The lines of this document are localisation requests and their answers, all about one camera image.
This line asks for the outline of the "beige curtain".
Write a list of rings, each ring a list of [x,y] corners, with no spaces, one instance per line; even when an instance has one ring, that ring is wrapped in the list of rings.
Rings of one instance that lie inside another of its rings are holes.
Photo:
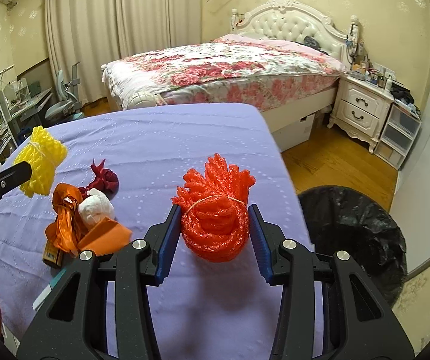
[[[125,57],[201,41],[202,0],[45,0],[51,69],[79,63],[79,98],[108,95],[101,67]]]

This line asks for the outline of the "yellow foam net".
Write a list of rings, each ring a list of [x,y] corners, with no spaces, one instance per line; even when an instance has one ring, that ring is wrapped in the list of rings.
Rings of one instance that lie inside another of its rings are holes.
[[[26,197],[35,194],[47,196],[52,188],[55,170],[62,164],[68,154],[67,147],[56,140],[42,126],[33,128],[28,143],[16,156],[13,164],[27,162],[31,167],[31,177],[22,183],[20,190]]]

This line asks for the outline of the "white tufted headboard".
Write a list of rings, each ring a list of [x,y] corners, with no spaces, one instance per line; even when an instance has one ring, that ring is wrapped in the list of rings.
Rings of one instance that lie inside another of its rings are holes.
[[[348,35],[337,29],[329,16],[296,0],[268,0],[245,13],[233,8],[230,28],[240,35],[257,34],[299,43],[310,37],[323,51],[349,64]]]

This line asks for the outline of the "floral quilt bed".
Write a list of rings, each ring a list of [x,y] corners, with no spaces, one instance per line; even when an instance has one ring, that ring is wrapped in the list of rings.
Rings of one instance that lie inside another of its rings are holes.
[[[229,34],[118,59],[101,71],[116,107],[123,111],[239,102],[265,112],[327,90],[346,66],[296,42]]]

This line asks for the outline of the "light blue package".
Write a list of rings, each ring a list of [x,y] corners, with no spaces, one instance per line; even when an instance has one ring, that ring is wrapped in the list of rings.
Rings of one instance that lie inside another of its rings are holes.
[[[60,281],[61,277],[64,275],[64,273],[66,272],[66,269],[63,268],[61,269],[49,282],[49,284],[43,289],[43,291],[41,291],[41,293],[39,294],[38,297],[35,298],[33,304],[32,304],[32,308],[34,311],[38,311],[40,309],[40,307],[42,306],[42,304],[45,302],[46,298],[48,297],[48,295],[51,293],[51,291],[53,290],[53,288],[58,284],[58,282]]]

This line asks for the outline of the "white nightstand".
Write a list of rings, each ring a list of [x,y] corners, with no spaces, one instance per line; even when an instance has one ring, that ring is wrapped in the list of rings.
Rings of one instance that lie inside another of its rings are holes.
[[[350,138],[367,143],[373,155],[393,102],[388,91],[345,75],[339,80],[328,128],[337,125]]]

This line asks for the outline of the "plastic drawer unit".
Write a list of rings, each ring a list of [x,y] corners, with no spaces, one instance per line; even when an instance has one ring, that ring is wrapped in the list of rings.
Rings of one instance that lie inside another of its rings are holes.
[[[394,102],[374,150],[375,155],[398,171],[415,143],[420,126],[417,113]]]

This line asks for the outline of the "orange-red foam net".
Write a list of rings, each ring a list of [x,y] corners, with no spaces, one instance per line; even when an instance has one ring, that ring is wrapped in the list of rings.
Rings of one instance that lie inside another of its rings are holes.
[[[247,244],[249,191],[256,179],[215,153],[204,173],[194,168],[183,176],[172,203],[182,210],[182,237],[195,255],[212,263],[235,259]]]

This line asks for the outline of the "orange plastic wrapper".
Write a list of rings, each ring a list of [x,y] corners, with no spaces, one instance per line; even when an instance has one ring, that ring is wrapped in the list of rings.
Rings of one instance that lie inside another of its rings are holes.
[[[59,250],[78,256],[90,250],[96,256],[113,254],[126,246],[132,232],[115,219],[104,216],[97,224],[87,226],[79,213],[83,198],[77,187],[59,183],[52,195],[55,222],[47,226],[47,240]]]

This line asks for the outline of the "grey desk chair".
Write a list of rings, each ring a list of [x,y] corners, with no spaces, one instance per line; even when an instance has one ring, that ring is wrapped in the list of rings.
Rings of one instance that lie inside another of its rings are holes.
[[[71,67],[71,80],[64,81],[64,72],[60,70],[56,75],[55,88],[60,99],[48,108],[45,120],[49,125],[59,125],[70,121],[83,119],[82,102],[78,98],[78,86],[81,79],[78,76],[78,64]]]

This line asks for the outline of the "black lined trash bin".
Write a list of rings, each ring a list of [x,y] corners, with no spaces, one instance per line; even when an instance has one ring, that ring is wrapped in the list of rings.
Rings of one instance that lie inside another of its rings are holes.
[[[315,251],[348,252],[394,306],[408,269],[406,241],[390,214],[370,197],[343,186],[315,187],[298,199]]]

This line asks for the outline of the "grey study desk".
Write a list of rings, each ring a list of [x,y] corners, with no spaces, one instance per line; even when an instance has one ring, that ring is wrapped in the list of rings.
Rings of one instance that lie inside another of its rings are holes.
[[[10,108],[5,94],[0,90],[0,113],[4,124],[7,127],[8,135],[15,146],[18,146],[18,134],[21,131],[21,123],[35,120],[36,125],[42,125],[42,117],[39,113],[52,99],[53,91],[48,88],[34,97],[26,97],[21,101],[16,101],[15,107]]]

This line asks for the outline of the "dark red crumpled wrapper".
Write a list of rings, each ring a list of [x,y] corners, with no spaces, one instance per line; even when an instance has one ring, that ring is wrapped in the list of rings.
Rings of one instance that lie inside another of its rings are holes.
[[[104,167],[105,160],[103,159],[99,165],[92,162],[90,169],[95,175],[94,180],[89,183],[86,187],[79,187],[79,191],[82,198],[85,199],[88,196],[88,192],[92,189],[105,194],[107,197],[112,197],[116,194],[119,189],[119,179],[115,172]]]

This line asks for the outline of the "white under-bed box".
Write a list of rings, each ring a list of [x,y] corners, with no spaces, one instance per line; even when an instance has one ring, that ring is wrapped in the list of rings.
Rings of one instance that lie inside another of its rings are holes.
[[[314,117],[315,115],[311,114],[272,133],[278,149],[284,152],[307,141],[311,135]]]

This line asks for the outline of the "white crumpled tissue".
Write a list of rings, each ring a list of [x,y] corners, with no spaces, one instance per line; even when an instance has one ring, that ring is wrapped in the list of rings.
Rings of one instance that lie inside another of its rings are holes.
[[[97,189],[87,192],[87,197],[78,206],[78,213],[87,229],[94,228],[102,219],[115,219],[112,203]]]

